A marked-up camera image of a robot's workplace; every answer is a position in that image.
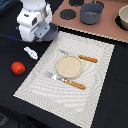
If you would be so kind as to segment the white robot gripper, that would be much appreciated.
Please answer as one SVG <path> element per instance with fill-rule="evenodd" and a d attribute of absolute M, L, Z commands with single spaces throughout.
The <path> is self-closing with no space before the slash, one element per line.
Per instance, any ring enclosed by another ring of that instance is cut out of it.
<path fill-rule="evenodd" d="M 17 17 L 19 31 L 24 41 L 42 39 L 50 29 L 52 11 L 45 0 L 20 0 L 23 8 Z"/>

